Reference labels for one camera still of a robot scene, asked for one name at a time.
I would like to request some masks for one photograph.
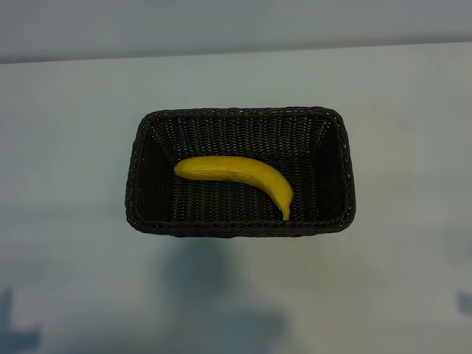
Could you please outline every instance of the wicker basket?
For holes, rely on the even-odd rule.
[[[244,156],[292,186],[290,221],[257,188],[188,181],[173,167],[193,156]],[[141,122],[126,186],[126,215],[141,232],[175,236],[302,236],[338,232],[355,214],[342,118],[320,107],[158,111]]]

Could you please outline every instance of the banana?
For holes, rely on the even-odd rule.
[[[290,218],[294,193],[284,176],[264,162],[235,156],[200,156],[180,161],[175,167],[177,176],[199,181],[235,181],[259,188],[271,197],[282,212],[283,220]]]

